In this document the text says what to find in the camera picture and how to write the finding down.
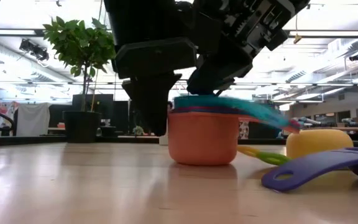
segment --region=purple plastic spatula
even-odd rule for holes
[[[285,192],[339,168],[349,167],[358,175],[358,147],[319,152],[291,160],[262,177],[262,185]]]

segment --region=orange cup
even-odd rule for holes
[[[170,113],[168,150],[181,164],[218,166],[237,154],[239,117],[234,114]]]

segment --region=black pot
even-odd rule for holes
[[[63,111],[67,142],[92,143],[100,125],[101,114],[82,111]]]

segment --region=potted plant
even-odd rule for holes
[[[112,34],[105,25],[92,18],[94,28],[85,27],[84,21],[65,22],[56,17],[51,24],[44,24],[45,37],[56,50],[55,56],[65,65],[71,66],[74,77],[83,75],[81,111],[64,111],[68,142],[94,142],[101,115],[88,111],[86,107],[87,81],[116,55]]]

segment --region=wooden table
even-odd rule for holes
[[[358,223],[351,172],[281,194],[260,185],[269,167],[242,154],[230,166],[182,166],[156,144],[0,147],[0,223]]]
[[[66,128],[48,128],[48,134],[65,134]]]

